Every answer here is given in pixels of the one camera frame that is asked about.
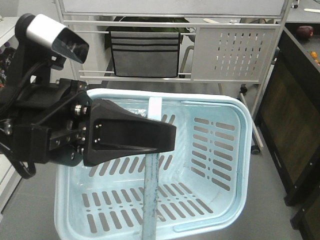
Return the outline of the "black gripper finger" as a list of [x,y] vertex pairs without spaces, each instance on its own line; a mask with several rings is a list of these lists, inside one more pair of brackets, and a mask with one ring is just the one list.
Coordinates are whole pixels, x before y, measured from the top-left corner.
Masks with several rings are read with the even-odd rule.
[[110,100],[95,99],[87,124],[83,164],[94,167],[133,155],[175,149],[176,126],[134,114]]

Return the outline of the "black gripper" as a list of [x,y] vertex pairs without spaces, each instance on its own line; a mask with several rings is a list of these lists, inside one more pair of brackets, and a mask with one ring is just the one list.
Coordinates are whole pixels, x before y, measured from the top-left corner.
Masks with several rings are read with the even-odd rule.
[[15,165],[78,165],[82,155],[77,149],[91,102],[83,81],[61,78],[57,83],[31,83],[4,116],[12,125],[10,135],[0,134],[8,148],[6,157]]

